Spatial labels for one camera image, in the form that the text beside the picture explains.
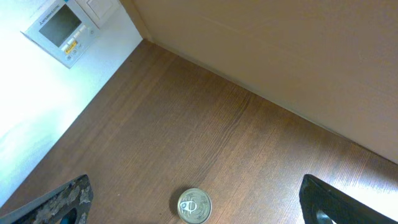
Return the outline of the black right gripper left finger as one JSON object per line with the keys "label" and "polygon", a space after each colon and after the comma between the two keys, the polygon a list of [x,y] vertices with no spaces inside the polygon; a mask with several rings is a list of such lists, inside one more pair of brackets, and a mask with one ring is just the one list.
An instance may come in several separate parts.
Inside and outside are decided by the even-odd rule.
{"label": "black right gripper left finger", "polygon": [[93,190],[84,174],[1,217],[1,223],[86,224],[92,202]]}

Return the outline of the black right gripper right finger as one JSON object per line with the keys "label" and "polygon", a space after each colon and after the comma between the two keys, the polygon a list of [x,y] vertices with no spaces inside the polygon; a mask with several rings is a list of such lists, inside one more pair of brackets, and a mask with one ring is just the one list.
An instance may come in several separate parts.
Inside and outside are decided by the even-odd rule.
{"label": "black right gripper right finger", "polygon": [[397,224],[311,174],[302,179],[299,199],[305,224]]}

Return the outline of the silver tin can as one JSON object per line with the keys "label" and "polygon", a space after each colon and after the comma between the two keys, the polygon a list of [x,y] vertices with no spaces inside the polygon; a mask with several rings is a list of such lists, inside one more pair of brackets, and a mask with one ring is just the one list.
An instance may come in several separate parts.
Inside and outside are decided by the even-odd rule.
{"label": "silver tin can", "polygon": [[204,224],[212,212],[210,196],[202,189],[190,188],[178,198],[177,212],[184,223]]}

